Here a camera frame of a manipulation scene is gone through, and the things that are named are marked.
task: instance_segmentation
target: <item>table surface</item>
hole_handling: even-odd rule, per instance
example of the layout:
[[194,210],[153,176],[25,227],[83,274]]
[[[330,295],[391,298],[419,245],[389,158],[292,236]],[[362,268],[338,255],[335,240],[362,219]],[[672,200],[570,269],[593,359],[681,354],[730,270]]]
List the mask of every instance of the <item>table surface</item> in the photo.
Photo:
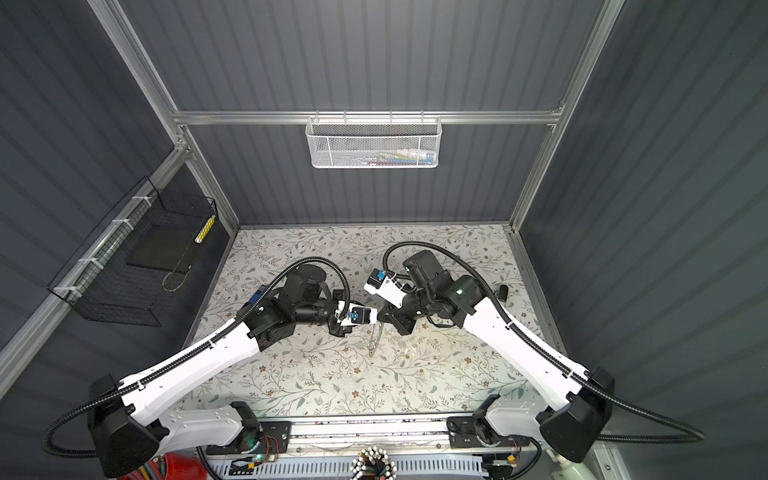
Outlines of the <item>table surface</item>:
[[[353,299],[381,306],[381,299],[362,286],[371,270],[381,267],[384,251],[403,240],[442,246],[475,267],[492,287],[509,286],[508,310],[541,336],[502,226],[454,225],[241,230],[195,341],[231,318],[260,285],[301,257],[334,261],[346,274]],[[390,268],[402,271],[402,261],[419,250],[396,250]],[[436,256],[454,278],[464,273],[443,255]],[[333,272],[327,282],[331,289],[341,287]],[[400,336],[386,324],[371,355],[372,330],[379,333],[378,326],[360,326],[337,338],[325,327],[299,325],[293,336],[219,373],[175,408],[210,409],[244,400],[259,417],[358,415],[473,410],[492,393],[538,398],[519,372],[463,329],[438,329],[422,319],[412,335]]]

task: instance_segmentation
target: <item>metal bracket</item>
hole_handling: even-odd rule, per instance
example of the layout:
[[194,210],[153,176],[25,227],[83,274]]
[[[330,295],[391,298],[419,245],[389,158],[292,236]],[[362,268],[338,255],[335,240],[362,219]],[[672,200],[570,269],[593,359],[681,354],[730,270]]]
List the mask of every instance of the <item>metal bracket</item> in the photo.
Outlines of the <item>metal bracket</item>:
[[450,434],[452,449],[482,449],[484,447],[527,447],[531,444],[528,437],[509,435],[501,437],[497,445],[483,445],[474,433],[474,419],[468,416],[448,417],[445,420]]
[[[261,422],[260,424],[263,436],[270,437],[267,440],[271,445],[270,451],[274,452],[274,445],[277,442],[277,452],[287,452],[288,442],[290,441],[291,422]],[[209,445],[205,452],[208,455],[236,455],[240,453],[237,451],[237,445],[226,445],[223,447]],[[253,453],[266,453],[266,442],[262,442]]]

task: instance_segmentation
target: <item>gray corrugated wall panel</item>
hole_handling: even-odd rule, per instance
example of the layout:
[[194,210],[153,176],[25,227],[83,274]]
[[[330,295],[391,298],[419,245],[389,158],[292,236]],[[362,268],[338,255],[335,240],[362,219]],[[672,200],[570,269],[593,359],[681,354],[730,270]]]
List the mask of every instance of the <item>gray corrugated wall panel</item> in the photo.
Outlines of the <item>gray corrugated wall panel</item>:
[[568,352],[712,439],[626,446],[632,478],[764,473],[767,25],[765,2],[628,2],[522,228]]
[[556,108],[599,6],[123,2],[185,110]]
[[0,2],[4,346],[173,147],[87,2]]
[[243,224],[507,220],[548,127],[449,125],[440,165],[317,169],[304,128],[191,128]]

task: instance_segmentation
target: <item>aluminum rail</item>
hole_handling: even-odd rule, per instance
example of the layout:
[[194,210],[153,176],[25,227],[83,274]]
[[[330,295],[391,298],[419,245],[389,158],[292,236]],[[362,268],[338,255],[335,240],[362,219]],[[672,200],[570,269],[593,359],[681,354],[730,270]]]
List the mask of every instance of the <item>aluminum rail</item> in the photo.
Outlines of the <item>aluminum rail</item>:
[[168,137],[175,144],[183,141],[190,145],[194,155],[187,160],[187,166],[200,185],[203,195],[216,201],[221,224],[229,235],[234,235],[240,225],[237,214],[192,134],[181,128],[173,119],[173,112],[177,110],[174,99],[170,96],[160,74],[157,73],[157,69],[152,64],[149,54],[131,26],[120,2],[118,0],[88,0],[88,4],[112,40],[112,44],[122,57],[134,80],[138,83]]
[[[484,454],[509,452],[509,447],[452,449],[445,420],[471,412],[336,415],[259,419],[291,422],[286,456],[344,456],[362,446],[378,445],[390,455],[418,453]],[[533,450],[530,445],[524,450]]]
[[171,116],[182,125],[304,125],[316,118],[323,123],[354,124],[519,124],[556,125],[560,111],[177,111]]
[[584,89],[587,87],[589,77],[592,75],[594,66],[597,64],[598,58],[600,58],[600,53],[603,51],[605,42],[608,40],[608,36],[623,6],[624,0],[605,0],[603,2],[598,19],[595,20],[587,44],[581,53],[573,77],[571,77],[571,82],[565,91],[560,121],[548,132],[531,168],[531,173],[525,181],[525,186],[523,186],[523,191],[520,193],[515,209],[512,211],[509,223],[512,225],[513,231],[520,230],[528,210],[531,209],[536,192],[544,180],[544,175],[547,173],[552,158],[554,158],[558,151],[563,135],[568,128],[568,124],[571,122],[578,102],[581,100]]

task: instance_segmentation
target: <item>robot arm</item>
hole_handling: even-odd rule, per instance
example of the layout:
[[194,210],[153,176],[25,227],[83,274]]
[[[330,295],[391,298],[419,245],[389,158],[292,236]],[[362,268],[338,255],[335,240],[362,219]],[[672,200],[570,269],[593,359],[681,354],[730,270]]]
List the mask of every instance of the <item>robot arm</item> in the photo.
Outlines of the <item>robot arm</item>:
[[[211,410],[170,409],[184,394],[236,362],[264,351],[275,342],[293,335],[297,323],[327,323],[331,334],[344,336],[355,325],[376,323],[376,309],[350,303],[349,312],[339,318],[344,302],[341,292],[331,294],[325,272],[303,265],[286,277],[276,296],[265,298],[249,318],[214,342],[217,334],[231,325],[230,319],[215,332],[155,366],[115,382],[111,376],[91,386],[92,399],[120,386],[138,382],[139,388],[99,407],[88,416],[88,428],[96,453],[107,477],[135,470],[156,455],[199,445],[228,445],[242,453],[255,452],[264,439],[260,424],[245,402]],[[253,302],[260,289],[251,299]],[[200,346],[206,349],[157,377],[146,385],[141,379]]]
[[394,323],[401,334],[407,334],[419,316],[435,314],[450,319],[499,352],[531,382],[548,405],[542,412],[526,410],[520,413],[508,399],[489,398],[482,407],[482,417],[475,423],[478,437],[484,437],[481,441],[490,445],[500,436],[530,432],[531,424],[534,425],[530,418],[533,414],[540,433],[536,436],[546,440],[565,458],[573,462],[583,460],[611,417],[611,404],[594,397],[571,376],[561,373],[515,333],[511,325],[514,323],[533,343],[571,372],[584,376],[606,391],[613,392],[613,378],[602,369],[590,373],[583,365],[560,354],[506,309],[511,322],[502,319],[473,277],[465,275],[454,281],[431,252],[419,252],[403,262],[403,266],[414,284],[408,292],[392,273],[384,270],[374,270],[365,285],[367,292],[379,295],[389,303],[379,311],[381,321]]

